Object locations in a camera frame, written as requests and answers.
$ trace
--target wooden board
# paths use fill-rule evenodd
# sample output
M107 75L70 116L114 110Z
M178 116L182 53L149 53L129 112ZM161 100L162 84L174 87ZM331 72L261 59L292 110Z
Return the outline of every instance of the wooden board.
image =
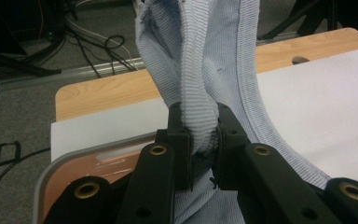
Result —
M351 28L267 44L256 48L256 71L291 66L296 56L315 60L355 49L358 31ZM76 83L57 92L56 119L75 118L159 96L147 70Z

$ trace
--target gray carpet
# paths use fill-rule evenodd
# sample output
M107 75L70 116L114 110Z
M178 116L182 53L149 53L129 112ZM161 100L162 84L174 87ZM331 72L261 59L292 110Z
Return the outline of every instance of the gray carpet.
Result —
M262 0L260 9L260 23L258 33L264 34L290 13L295 0ZM77 9L79 21L76 23L99 34L123 35L126 38L126 47L133 58L139 57L134 45L134 11L129 4L116 4L112 1L93 1ZM299 23L287 29L290 33L296 30ZM88 66L80 53L79 47L68 38L64 47L55 57L43 65L45 68L70 69ZM22 43L27 51L36 51L46 46L46 41L36 40ZM108 59L103 50L93 49L95 57ZM90 55L95 64L104 63ZM50 124L55 121L54 96L57 90L70 83L89 80L95 76L65 78L62 74L49 82L35 81L32 85L21 85L23 80L34 79L25 74L2 74L1 85L11 83L15 89L1 88L0 91L0 144L12 144L18 141L21 144L21 157L49 147ZM15 147L2 147L1 161L15 157ZM13 168L0 183L0 224L30 223L32 218L34 186L49 164L49 153L36 155ZM0 174L8 164L0 166Z

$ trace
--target light blue fabric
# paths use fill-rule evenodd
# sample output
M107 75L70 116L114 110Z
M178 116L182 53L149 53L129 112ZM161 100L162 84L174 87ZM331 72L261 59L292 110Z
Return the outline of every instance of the light blue fabric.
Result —
M150 0L136 19L136 41L167 106L181 102L207 158L216 142L216 102L228 105L252 142L271 145L300 176L324 188L328 175L292 150L273 127L255 75L258 0ZM236 193L214 190L212 172L176 195L175 223L244 223Z

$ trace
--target white paper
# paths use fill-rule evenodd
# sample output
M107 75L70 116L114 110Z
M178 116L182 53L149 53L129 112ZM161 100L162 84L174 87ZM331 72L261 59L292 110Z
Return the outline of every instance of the white paper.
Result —
M99 145L166 129L168 108L161 98L51 124L51 160Z
M328 175L358 180L358 50L257 78L282 138Z

